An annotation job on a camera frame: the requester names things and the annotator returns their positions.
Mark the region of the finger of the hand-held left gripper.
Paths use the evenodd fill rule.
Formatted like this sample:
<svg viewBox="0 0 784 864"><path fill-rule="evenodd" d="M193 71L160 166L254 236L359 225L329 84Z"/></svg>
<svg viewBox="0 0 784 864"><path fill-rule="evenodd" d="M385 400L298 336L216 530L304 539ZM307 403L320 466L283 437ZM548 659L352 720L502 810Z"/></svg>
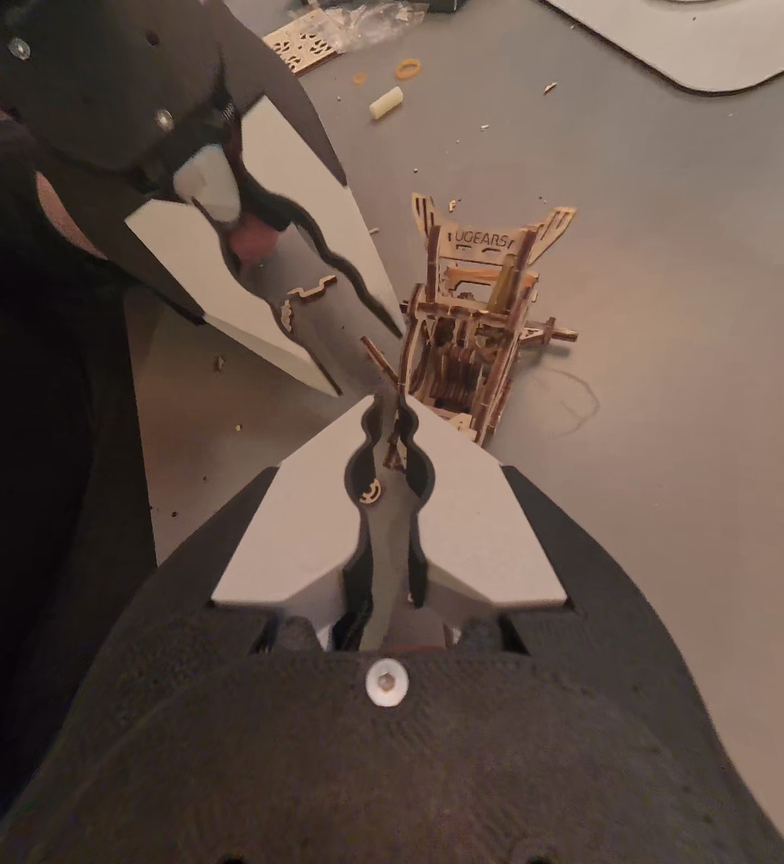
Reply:
<svg viewBox="0 0 784 864"><path fill-rule="evenodd" d="M326 265L349 280L360 302L394 336L399 300L360 208L267 95L241 121L242 163L256 199L303 231Z"/></svg>
<svg viewBox="0 0 784 864"><path fill-rule="evenodd" d="M311 353L282 329L271 304L240 284L220 235L201 209L149 200L126 225L200 306L206 323L312 389L342 394Z"/></svg>

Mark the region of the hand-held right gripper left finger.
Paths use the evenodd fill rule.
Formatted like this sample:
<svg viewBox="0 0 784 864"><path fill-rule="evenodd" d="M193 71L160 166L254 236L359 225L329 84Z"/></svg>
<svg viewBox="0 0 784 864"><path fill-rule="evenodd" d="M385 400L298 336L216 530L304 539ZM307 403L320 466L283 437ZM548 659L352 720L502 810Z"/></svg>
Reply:
<svg viewBox="0 0 784 864"><path fill-rule="evenodd" d="M278 465L215 586L217 606L302 618L327 649L360 648L374 610L362 497L382 420L380 398L366 396Z"/></svg>

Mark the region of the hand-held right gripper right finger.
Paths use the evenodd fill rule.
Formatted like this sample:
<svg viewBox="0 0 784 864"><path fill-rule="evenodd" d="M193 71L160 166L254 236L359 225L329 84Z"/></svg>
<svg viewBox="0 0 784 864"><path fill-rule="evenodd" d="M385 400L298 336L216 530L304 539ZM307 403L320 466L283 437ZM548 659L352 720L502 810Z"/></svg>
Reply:
<svg viewBox="0 0 784 864"><path fill-rule="evenodd" d="M556 612L569 596L505 467L412 396L398 402L406 480L408 597L444 643L465 625L517 612Z"/></svg>

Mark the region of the wooden mechanical model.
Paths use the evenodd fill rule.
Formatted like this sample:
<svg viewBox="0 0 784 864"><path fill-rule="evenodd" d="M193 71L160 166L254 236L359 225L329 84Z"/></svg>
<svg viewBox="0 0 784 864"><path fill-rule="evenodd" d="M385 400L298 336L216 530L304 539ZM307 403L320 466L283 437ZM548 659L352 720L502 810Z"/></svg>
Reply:
<svg viewBox="0 0 784 864"><path fill-rule="evenodd" d="M578 333L537 320L537 261L573 221L573 207L517 228L442 221L433 200L412 196L426 242L426 278L401 304L408 326L397 366L367 337L368 357L394 386L486 447L494 436L524 349Z"/></svg>

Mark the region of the person's left forearm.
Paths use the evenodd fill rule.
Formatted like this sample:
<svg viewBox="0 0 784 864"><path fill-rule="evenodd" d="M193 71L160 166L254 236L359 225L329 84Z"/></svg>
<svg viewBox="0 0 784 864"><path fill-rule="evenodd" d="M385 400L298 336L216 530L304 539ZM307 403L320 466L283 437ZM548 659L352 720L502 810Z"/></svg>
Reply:
<svg viewBox="0 0 784 864"><path fill-rule="evenodd" d="M0 120L0 300L121 293L134 280L63 236L42 209L30 135Z"/></svg>

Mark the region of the wooden parts sheet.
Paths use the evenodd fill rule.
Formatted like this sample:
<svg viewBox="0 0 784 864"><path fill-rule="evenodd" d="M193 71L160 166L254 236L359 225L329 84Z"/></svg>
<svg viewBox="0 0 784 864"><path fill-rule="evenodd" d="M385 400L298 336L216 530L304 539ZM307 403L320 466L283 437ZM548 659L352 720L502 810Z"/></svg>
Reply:
<svg viewBox="0 0 784 864"><path fill-rule="evenodd" d="M263 38L296 76L300 77L339 56L329 40L332 19L321 8L311 8L300 17Z"/></svg>

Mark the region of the person's left hand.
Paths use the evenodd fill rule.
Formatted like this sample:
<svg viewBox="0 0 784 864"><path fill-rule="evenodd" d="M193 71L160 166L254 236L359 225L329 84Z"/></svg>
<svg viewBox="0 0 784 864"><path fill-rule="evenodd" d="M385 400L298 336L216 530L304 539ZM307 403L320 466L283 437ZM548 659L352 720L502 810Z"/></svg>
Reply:
<svg viewBox="0 0 784 864"><path fill-rule="evenodd" d="M34 182L40 208L60 236L77 249L106 261L105 254L85 236L74 222L49 180L41 172L36 171ZM253 266L259 264L274 251L281 232L276 231L254 214L244 212L241 218L224 232L224 236L229 249L235 254L241 265Z"/></svg>

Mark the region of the zigzag wooden piece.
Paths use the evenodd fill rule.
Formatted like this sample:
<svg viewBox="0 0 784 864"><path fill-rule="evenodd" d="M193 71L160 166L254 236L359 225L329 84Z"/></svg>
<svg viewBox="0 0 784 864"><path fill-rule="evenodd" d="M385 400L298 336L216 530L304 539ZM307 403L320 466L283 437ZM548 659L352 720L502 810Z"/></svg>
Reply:
<svg viewBox="0 0 784 864"><path fill-rule="evenodd" d="M312 302L323 297L325 292L331 286L337 283L337 275L326 275L319 279L318 283L310 287L296 287L287 292L287 299L290 302L300 301L302 303Z"/></svg>

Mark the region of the clear plastic bag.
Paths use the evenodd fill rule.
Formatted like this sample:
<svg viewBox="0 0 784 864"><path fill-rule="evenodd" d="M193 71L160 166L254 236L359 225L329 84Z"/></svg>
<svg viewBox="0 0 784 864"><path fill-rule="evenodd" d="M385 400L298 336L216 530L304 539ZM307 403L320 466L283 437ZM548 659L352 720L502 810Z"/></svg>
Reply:
<svg viewBox="0 0 784 864"><path fill-rule="evenodd" d="M397 40L421 24L429 3L405 1L317 2L319 35L340 54Z"/></svg>

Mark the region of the white tablet stand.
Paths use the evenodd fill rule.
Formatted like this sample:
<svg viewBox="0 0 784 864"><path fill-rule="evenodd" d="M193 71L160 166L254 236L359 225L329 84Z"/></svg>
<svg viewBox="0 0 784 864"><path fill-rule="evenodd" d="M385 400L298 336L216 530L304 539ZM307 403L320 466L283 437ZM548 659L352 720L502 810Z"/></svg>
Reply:
<svg viewBox="0 0 784 864"><path fill-rule="evenodd" d="M784 73L784 1L548 1L690 92L743 92Z"/></svg>

